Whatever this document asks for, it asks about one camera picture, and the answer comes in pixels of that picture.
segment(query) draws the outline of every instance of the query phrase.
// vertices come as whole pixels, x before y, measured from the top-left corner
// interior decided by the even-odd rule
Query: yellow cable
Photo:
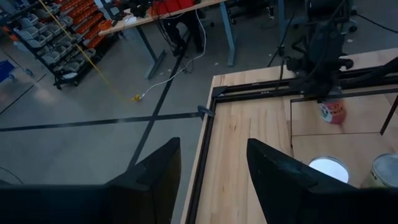
[[[47,9],[47,6],[44,4],[43,0],[39,0],[39,2],[43,5],[44,9],[51,15],[51,17],[55,20],[55,22],[60,26],[60,28],[63,30],[64,33],[70,38],[70,40],[73,40],[73,37],[69,35],[69,33],[65,30],[65,28],[62,27],[60,21],[50,12],[49,9]],[[129,99],[128,97],[125,97],[123,94],[121,94],[115,87],[112,86],[112,84],[108,81],[108,79],[104,76],[104,74],[101,72],[101,70],[93,63],[93,61],[90,59],[89,56],[84,52],[84,50],[76,43],[75,44],[79,51],[82,52],[82,54],[86,57],[86,59],[91,63],[91,65],[94,67],[95,70],[97,70],[98,74],[100,77],[104,80],[105,84],[111,89],[111,91],[121,100],[121,101],[139,101],[141,99],[140,95],[136,95],[134,98]]]

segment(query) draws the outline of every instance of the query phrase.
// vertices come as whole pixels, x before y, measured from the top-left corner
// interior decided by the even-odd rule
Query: floor
[[[358,12],[392,29],[398,29],[398,2],[362,0]],[[159,115],[196,112],[205,105],[214,75],[263,68],[278,44],[275,21],[266,22],[265,15],[252,19],[237,19],[232,26],[236,38],[234,67],[226,65],[228,44],[218,8],[210,9],[208,19],[215,27],[206,27],[207,46],[204,57],[194,62],[192,73],[179,74],[172,82]],[[395,34],[357,18],[358,31],[346,36],[345,53],[356,54],[398,47]],[[140,53],[141,46],[134,37],[120,40],[99,63],[111,85],[130,99],[144,93],[150,86],[170,76],[176,58],[162,40],[156,26],[143,27],[156,53],[165,49],[167,55],[151,80],[144,78],[148,61]],[[303,29],[289,30],[287,45]],[[37,126],[117,119],[109,124],[70,128],[33,129],[0,132],[0,166],[9,169],[25,184],[103,184],[124,172],[132,162],[139,162],[172,137],[180,137],[182,144],[182,179],[172,223],[180,220],[187,191],[194,153],[199,138],[201,119],[184,118],[152,121],[123,120],[151,116],[164,92],[165,85],[151,90],[136,103],[121,100],[92,71],[78,87],[64,86],[62,91],[52,86],[53,77],[32,56],[17,50],[12,43],[0,41],[0,60],[14,58],[22,68],[14,72],[16,82],[0,83],[0,128]],[[293,52],[287,48],[287,55]],[[197,56],[191,45],[188,54]],[[273,65],[280,63],[276,58]],[[29,77],[23,69],[33,71]],[[141,141],[144,133],[146,141]],[[12,184],[18,181],[3,170],[0,179]]]

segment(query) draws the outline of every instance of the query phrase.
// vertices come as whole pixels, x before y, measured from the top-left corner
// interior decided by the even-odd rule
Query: wooden table
[[[357,69],[382,65],[397,55],[398,49],[389,49],[351,55],[349,58],[354,60],[352,69]],[[287,70],[284,74],[284,78],[292,77]],[[279,67],[218,75],[213,78],[211,89],[215,86],[276,80],[278,76]],[[378,155],[398,152],[397,114],[393,115],[384,135],[379,134],[396,97],[395,93],[346,98],[348,115],[342,125],[328,124],[322,120],[319,107],[313,101],[292,104],[290,120],[290,99],[298,97],[235,101],[216,107],[196,223],[266,222],[248,170],[248,138],[265,142],[306,164],[319,156],[336,157],[348,168],[349,184],[355,187],[359,187]],[[206,119],[193,163],[181,223],[185,223],[187,217]],[[290,122],[293,127],[293,148],[289,143]]]
[[[165,14],[161,18],[166,18],[166,17],[173,16],[176,14],[193,11],[196,9],[201,9],[201,8],[211,6],[214,4],[220,4],[221,15],[223,18],[223,23],[224,23],[224,28],[225,28],[225,34],[226,34],[228,46],[229,46],[229,56],[228,56],[227,64],[228,64],[228,66],[233,66],[234,59],[235,59],[235,43],[234,43],[233,33],[231,30],[231,24],[229,23],[228,12],[227,12],[227,9],[226,9],[225,3],[224,3],[225,1],[227,1],[227,0],[201,0],[201,3],[199,3],[199,4],[196,4],[192,7],[186,8],[186,9],[171,12],[170,14]],[[130,17],[131,17],[131,15],[125,16],[123,18],[123,20],[119,21],[114,27],[112,27],[108,30],[105,30],[105,31],[101,31],[99,33],[99,35],[111,34],[111,33],[117,32],[117,31],[132,28],[134,35],[137,37],[140,37],[140,39],[138,41],[140,42],[140,45],[146,47],[145,51],[147,52],[149,59],[152,61],[150,69],[148,70],[148,72],[145,75],[146,78],[151,78],[154,76],[154,72],[156,71],[156,69],[160,65],[160,63],[162,62],[164,55],[165,55],[165,51],[163,50],[159,56],[156,56],[156,54],[152,50],[152,47],[150,46],[150,44],[145,36],[145,33],[141,29],[141,25],[144,25],[144,24],[154,21],[153,18],[150,16],[149,12],[147,12],[147,15],[145,18],[138,17],[136,22],[127,24],[125,21],[126,21],[126,19],[129,19]]]

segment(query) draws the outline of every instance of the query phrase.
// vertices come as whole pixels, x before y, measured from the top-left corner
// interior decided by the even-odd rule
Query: black floor tape line
[[[8,110],[8,108],[10,108],[14,103],[16,103],[21,97],[23,97],[31,88],[33,88],[33,86],[35,86],[39,81],[41,81],[41,79],[43,79],[44,76],[46,75],[47,74],[44,74],[39,80],[37,80],[33,85],[31,85],[27,90],[25,90],[25,92],[23,92],[20,96],[18,96],[18,98],[16,98],[12,103],[10,103],[10,105],[8,105],[4,110],[0,112],[0,115],[3,114],[6,110]]]
[[[199,117],[200,114],[198,112],[194,112],[194,113],[158,115],[154,119],[156,121],[162,121],[168,119],[199,118]],[[82,121],[82,122],[73,122],[73,123],[43,124],[43,125],[13,127],[13,128],[0,128],[0,133],[8,131],[27,131],[27,130],[48,129],[48,128],[70,128],[70,127],[92,126],[92,125],[101,125],[101,124],[143,122],[143,121],[150,121],[152,120],[152,118],[153,118],[152,116],[142,116],[142,117],[132,117],[132,118],[104,119],[98,121]]]
[[[189,42],[190,42],[190,39],[191,39],[191,35],[188,36],[188,39],[187,39],[187,41],[186,41],[186,44],[185,44],[185,46],[184,46],[184,48],[183,48],[181,54],[178,56],[178,59],[177,59],[175,65],[174,65],[174,68],[173,68],[173,70],[172,70],[172,73],[170,74],[170,78],[173,77],[173,76],[176,74],[178,68],[180,67],[181,61],[182,61],[182,59],[183,59],[183,57],[184,57],[184,55],[185,55],[185,52],[187,51],[187,48],[188,48],[188,44],[189,44]],[[162,105],[163,105],[163,102],[164,102],[164,100],[165,100],[165,98],[166,98],[167,93],[168,93],[169,90],[170,90],[170,86],[172,85],[173,81],[174,81],[174,79],[171,79],[169,82],[166,83],[166,87],[164,88],[164,90],[163,90],[163,92],[162,92],[162,95],[160,96],[160,99],[159,99],[159,101],[157,102],[155,111],[154,111],[154,113],[152,114],[152,118],[155,118],[155,117],[159,114],[160,108],[161,108]],[[146,129],[145,129],[145,131],[144,131],[144,134],[142,135],[141,140],[140,140],[139,143],[138,143],[137,149],[136,149],[136,151],[134,152],[134,155],[132,156],[132,159],[131,159],[131,161],[130,161],[129,166],[128,166],[127,169],[130,169],[130,168],[132,168],[132,167],[134,167],[134,166],[136,165],[136,162],[137,162],[137,160],[138,160],[138,157],[139,157],[139,155],[141,154],[142,149],[144,148],[145,142],[146,142],[147,139],[148,139],[149,133],[150,133],[150,131],[152,130],[152,127],[154,126],[154,123],[155,123],[155,119],[151,119],[151,120],[149,121],[149,123],[148,123],[148,125],[147,125],[147,127],[146,127]]]

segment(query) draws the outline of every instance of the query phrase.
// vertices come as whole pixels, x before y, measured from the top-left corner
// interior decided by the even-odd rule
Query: shelving rack
[[[83,50],[95,49],[95,55],[91,58],[93,63],[98,63],[105,53],[113,46],[117,41],[118,37],[116,35],[111,35],[109,37],[98,36],[100,31],[97,26],[102,21],[105,20],[102,12],[98,10],[95,6],[93,0],[82,1],[82,0],[46,0],[44,1],[46,5],[58,4],[59,11],[53,15],[60,20],[62,17],[68,16],[73,19],[73,23],[66,26],[66,30],[71,35],[80,34],[81,38],[70,40],[69,37],[61,30],[60,33],[53,35],[47,43],[41,47],[33,47],[28,41],[33,39],[22,38],[20,33],[18,33],[14,28],[22,27],[21,18],[27,17],[29,14],[33,14],[37,10],[43,9],[39,1],[27,6],[26,8],[17,11],[11,15],[7,15],[0,20],[2,28],[10,35],[11,39],[21,43],[26,50],[28,50],[38,61],[40,61],[43,66],[46,67],[54,76],[54,86],[61,90],[61,85],[72,83],[75,86],[81,82],[85,75],[93,68],[90,62],[87,60],[83,64],[80,64],[79,69],[74,71],[77,73],[74,77],[68,78],[65,76],[71,71],[65,71],[65,65],[74,62],[78,57],[81,58],[81,53],[78,51],[76,45],[79,45]],[[45,19],[40,19],[40,22],[44,23],[46,26],[53,22],[53,18],[48,16]],[[60,38],[66,38],[72,44],[72,49],[66,53],[62,53],[60,59],[57,59],[54,63],[47,63],[48,61],[43,59],[43,51],[57,52],[56,47],[59,47],[61,42],[57,41]]]

